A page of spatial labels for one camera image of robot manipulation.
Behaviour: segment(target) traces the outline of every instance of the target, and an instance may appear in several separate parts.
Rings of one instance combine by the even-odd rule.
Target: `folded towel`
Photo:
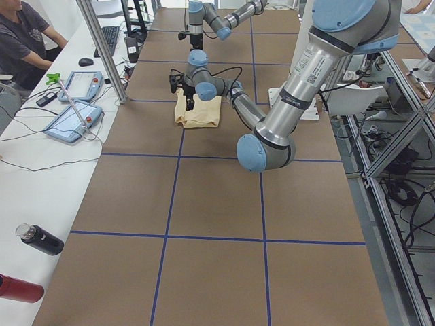
[[[221,97],[217,96],[211,101],[202,101],[194,95],[195,106],[193,110],[186,111],[186,97],[182,88],[177,89],[178,101],[175,106],[175,122],[182,123],[184,128],[216,128],[220,119]]]

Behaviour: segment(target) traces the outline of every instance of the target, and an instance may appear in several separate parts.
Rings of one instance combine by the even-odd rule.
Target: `computer mouse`
[[[89,58],[81,58],[79,60],[79,66],[81,67],[86,67],[86,66],[91,66],[94,64],[93,59],[89,59]]]

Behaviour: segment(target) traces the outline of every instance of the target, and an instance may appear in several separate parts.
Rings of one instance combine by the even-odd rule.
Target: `red cylinder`
[[[41,285],[0,274],[0,297],[34,303],[43,295]]]

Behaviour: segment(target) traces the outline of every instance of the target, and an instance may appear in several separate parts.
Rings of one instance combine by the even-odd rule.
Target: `person's arm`
[[[420,3],[416,5],[414,8],[411,8],[406,13],[407,14],[418,14],[425,10],[432,0],[420,0]]]
[[[34,51],[30,51],[30,53],[27,54],[21,60],[23,60],[23,61],[25,61],[25,62],[27,62],[27,63],[29,63],[37,68],[43,69],[43,70],[48,70],[48,68],[50,68],[50,66],[53,63],[51,61],[44,60]]]
[[[52,39],[58,46],[62,49],[67,45],[68,41],[53,27],[49,26],[42,31],[45,35],[47,35],[50,39]]]

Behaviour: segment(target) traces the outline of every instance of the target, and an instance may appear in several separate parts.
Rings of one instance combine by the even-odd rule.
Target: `black t-shirt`
[[[46,47],[41,32],[49,24],[28,3],[22,2],[22,10],[17,12],[20,24],[8,20],[0,14],[0,69],[2,73],[14,76],[20,84],[35,66],[21,60],[31,51],[46,58]]]

